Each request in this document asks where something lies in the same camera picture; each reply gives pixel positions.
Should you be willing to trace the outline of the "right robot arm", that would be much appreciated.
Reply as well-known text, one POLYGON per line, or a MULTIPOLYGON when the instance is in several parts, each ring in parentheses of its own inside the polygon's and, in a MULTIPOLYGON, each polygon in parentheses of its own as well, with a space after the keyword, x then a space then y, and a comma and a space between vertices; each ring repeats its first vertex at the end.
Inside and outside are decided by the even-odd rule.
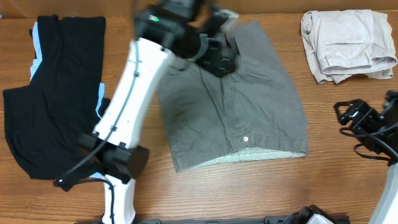
POLYGON ((376 153, 359 156, 373 160, 387 161, 389 167, 386 183, 378 205, 369 223, 397 223, 397 92, 389 90, 382 112, 377 112, 364 100, 340 101, 334 109, 338 122, 342 125, 339 132, 356 138, 359 144, 354 151, 364 146, 376 153))

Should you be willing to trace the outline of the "grey shorts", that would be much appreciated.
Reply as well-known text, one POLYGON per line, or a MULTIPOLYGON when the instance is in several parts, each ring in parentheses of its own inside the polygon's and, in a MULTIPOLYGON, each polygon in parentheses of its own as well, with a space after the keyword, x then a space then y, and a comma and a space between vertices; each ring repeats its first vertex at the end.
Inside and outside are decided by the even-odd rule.
POLYGON ((302 103, 261 24, 237 25, 226 42, 238 52, 233 73, 218 78, 178 58, 159 84, 175 169, 306 156, 302 103))

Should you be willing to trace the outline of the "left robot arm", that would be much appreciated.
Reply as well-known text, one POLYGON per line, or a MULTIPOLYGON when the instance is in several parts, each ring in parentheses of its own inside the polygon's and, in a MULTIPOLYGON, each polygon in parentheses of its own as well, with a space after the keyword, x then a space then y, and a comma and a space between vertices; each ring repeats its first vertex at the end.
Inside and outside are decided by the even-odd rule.
POLYGON ((78 143, 86 161, 97 166, 104 185, 101 223, 133 223, 135 182, 147 164, 149 150, 139 145, 146 112, 161 78, 176 57, 197 63, 217 77, 235 69, 235 54, 222 41, 237 23, 238 13, 208 1, 210 17, 193 27, 201 1, 160 1, 134 15, 135 38, 114 95, 91 134, 78 143))

